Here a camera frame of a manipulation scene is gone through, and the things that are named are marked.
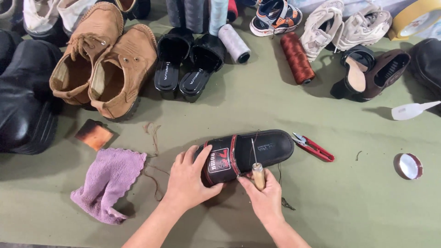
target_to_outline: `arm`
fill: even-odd
[[[266,188],[262,192],[248,178],[237,178],[249,195],[255,214],[278,248],[310,248],[308,243],[285,221],[281,203],[282,187],[268,169],[264,171]]]
[[[192,146],[176,157],[164,198],[123,248],[161,247],[172,227],[188,209],[221,192],[223,184],[206,188],[201,181],[201,171],[211,147],[205,147],[194,162],[198,146]]]

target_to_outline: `hand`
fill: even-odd
[[[250,197],[253,210],[263,225],[272,222],[285,221],[282,214],[282,187],[274,175],[268,170],[265,173],[265,188],[260,192],[247,177],[238,177],[237,180],[245,188]]]
[[[178,154],[170,171],[163,202],[171,204],[173,208],[178,208],[184,213],[221,192],[223,184],[207,188],[201,181],[201,171],[211,148],[211,145],[205,147],[194,162],[193,157],[198,146],[192,146],[187,152]]]

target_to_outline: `pink cloth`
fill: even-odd
[[[121,224],[128,217],[112,208],[135,182],[147,154],[124,149],[101,149],[90,165],[84,186],[71,199],[92,217],[107,224]]]

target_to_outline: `red thread snips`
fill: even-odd
[[[292,137],[292,140],[303,150],[315,155],[317,158],[322,159],[326,162],[333,162],[334,161],[334,155],[330,154],[325,149],[318,146],[316,143],[314,143],[312,140],[308,139],[305,136],[298,135],[296,133],[293,133],[294,137]]]

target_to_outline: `masking tape roll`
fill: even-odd
[[[441,0],[418,0],[398,13],[388,32],[391,41],[407,40],[424,31],[441,17]]]

